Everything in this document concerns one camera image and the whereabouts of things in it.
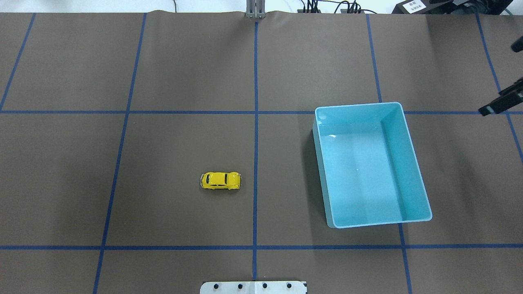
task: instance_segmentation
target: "grid square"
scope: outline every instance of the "grid square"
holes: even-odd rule
[[[258,244],[399,244],[397,225],[327,226],[314,115],[262,115],[258,139]]]
[[[260,250],[259,280],[301,280],[309,293],[406,293],[401,250]]]
[[[510,45],[523,34],[523,16],[480,15],[480,20],[499,86],[504,89],[523,76],[521,67],[514,66],[523,64],[523,53],[514,53],[510,49]],[[511,110],[521,111],[523,105]]]
[[[147,15],[133,110],[254,110],[245,13]]]
[[[408,250],[413,293],[521,293],[523,249]]]
[[[364,15],[271,12],[258,43],[260,110],[378,102]]]
[[[474,15],[380,15],[370,23],[383,101],[474,111],[497,97]]]
[[[523,243],[523,165],[505,115],[408,115],[433,210],[407,244]]]
[[[4,94],[31,17],[32,14],[29,13],[2,13],[0,17],[0,95]]]
[[[108,245],[251,245],[253,115],[131,115]],[[242,174],[205,190],[205,172]]]
[[[99,251],[0,250],[1,293],[92,293]]]
[[[142,16],[38,14],[4,109],[125,109]]]
[[[123,115],[0,115],[2,245],[100,245]]]
[[[199,293],[206,281],[252,280],[252,251],[105,251],[98,293]]]

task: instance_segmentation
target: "toy car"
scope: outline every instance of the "toy car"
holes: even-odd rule
[[[201,175],[200,186],[205,189],[239,189],[242,185],[242,175],[237,172],[208,172]]]

